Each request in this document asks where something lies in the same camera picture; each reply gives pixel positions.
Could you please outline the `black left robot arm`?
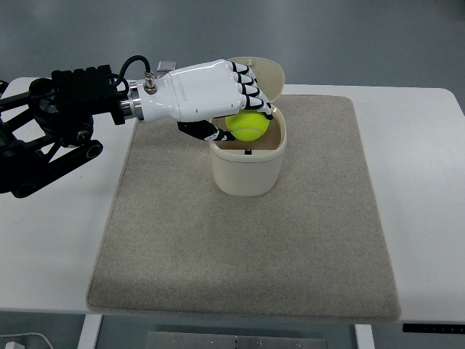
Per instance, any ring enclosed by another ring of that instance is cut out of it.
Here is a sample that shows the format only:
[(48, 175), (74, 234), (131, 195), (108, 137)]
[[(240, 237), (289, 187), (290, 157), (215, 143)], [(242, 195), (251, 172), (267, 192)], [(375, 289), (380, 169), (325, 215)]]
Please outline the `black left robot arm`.
[(94, 117), (109, 113), (113, 122), (151, 123), (174, 119), (181, 132), (202, 141), (230, 142), (237, 136), (214, 119), (257, 113), (271, 121), (272, 106), (255, 73), (228, 60), (191, 65), (156, 77), (128, 81), (132, 56), (119, 73), (109, 65), (54, 71), (35, 79), (24, 93), (1, 100), (1, 110), (17, 115), (1, 123), (1, 192), (25, 198), (98, 157)]

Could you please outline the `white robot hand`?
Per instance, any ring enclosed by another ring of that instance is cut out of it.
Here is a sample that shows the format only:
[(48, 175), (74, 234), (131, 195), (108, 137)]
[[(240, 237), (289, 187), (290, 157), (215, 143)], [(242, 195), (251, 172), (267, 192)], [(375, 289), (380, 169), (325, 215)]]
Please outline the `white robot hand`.
[(179, 131), (195, 139), (234, 141), (231, 132), (207, 119), (234, 115), (244, 109), (272, 120), (271, 104), (255, 78), (247, 65), (226, 60), (174, 70), (155, 80), (154, 92), (139, 84), (142, 120), (173, 118), (178, 121)]

